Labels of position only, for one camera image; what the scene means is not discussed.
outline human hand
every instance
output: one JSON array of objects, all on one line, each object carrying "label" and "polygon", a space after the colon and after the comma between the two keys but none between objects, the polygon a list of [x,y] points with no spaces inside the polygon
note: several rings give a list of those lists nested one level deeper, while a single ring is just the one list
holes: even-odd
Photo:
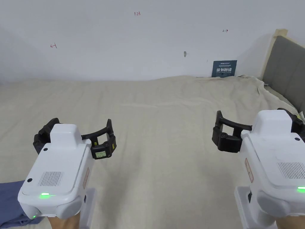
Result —
[{"label": "human hand", "polygon": [[81,213],[68,218],[60,219],[58,217],[48,217],[52,229],[79,229],[79,220]]}]

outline beige bed sheet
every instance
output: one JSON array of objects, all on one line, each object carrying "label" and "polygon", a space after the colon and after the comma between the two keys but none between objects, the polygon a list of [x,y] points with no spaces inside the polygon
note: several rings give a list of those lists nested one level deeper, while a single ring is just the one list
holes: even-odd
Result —
[{"label": "beige bed sheet", "polygon": [[[237,154],[213,144],[215,114],[252,124],[258,111],[279,107],[296,113],[246,77],[2,85],[0,182],[26,178],[37,157],[34,134],[50,119],[76,124],[85,134],[111,118],[117,149],[94,163],[91,228],[242,228],[233,192],[248,178]],[[25,228],[50,225],[44,219]]]}]

